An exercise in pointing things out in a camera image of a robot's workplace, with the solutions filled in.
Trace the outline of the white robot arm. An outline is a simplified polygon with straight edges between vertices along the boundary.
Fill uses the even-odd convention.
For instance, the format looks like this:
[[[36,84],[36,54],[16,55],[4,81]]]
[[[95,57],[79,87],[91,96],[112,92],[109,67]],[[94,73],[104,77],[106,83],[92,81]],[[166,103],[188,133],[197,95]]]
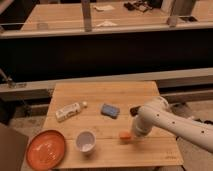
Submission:
[[[174,115],[168,101],[155,97],[141,106],[132,107],[132,132],[136,137],[147,136],[158,127],[179,136],[213,154],[213,126]]]

